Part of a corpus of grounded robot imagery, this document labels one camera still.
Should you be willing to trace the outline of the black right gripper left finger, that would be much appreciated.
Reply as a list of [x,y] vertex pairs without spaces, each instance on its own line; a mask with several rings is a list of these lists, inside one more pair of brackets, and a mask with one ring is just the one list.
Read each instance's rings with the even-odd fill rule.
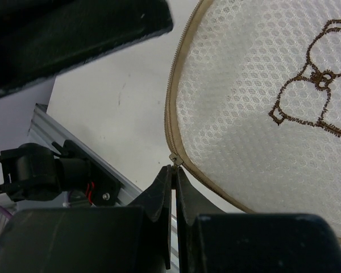
[[171,267],[172,167],[163,166],[153,183],[126,206],[125,270]]

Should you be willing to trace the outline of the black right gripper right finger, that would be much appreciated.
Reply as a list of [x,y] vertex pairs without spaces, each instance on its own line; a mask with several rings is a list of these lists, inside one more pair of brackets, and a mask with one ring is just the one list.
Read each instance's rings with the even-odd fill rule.
[[215,272],[212,252],[221,247],[225,213],[192,186],[181,167],[174,170],[178,257],[181,272]]

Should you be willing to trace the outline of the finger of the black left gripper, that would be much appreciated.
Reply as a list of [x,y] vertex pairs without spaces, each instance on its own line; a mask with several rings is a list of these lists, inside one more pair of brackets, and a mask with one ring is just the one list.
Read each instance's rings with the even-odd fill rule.
[[172,28],[167,1],[0,1],[0,98]]

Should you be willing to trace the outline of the white mesh laundry bag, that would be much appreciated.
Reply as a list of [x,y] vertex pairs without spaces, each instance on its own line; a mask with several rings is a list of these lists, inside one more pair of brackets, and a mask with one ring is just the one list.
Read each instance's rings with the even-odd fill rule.
[[199,1],[169,75],[170,159],[246,213],[341,243],[341,1]]

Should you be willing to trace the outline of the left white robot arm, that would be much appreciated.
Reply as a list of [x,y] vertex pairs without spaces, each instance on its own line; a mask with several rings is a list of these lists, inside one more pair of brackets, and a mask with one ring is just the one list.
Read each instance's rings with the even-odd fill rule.
[[[0,1],[0,98],[170,32],[166,1]],[[0,153],[0,194],[51,201],[80,191],[114,205],[120,181],[75,142],[26,143]]]

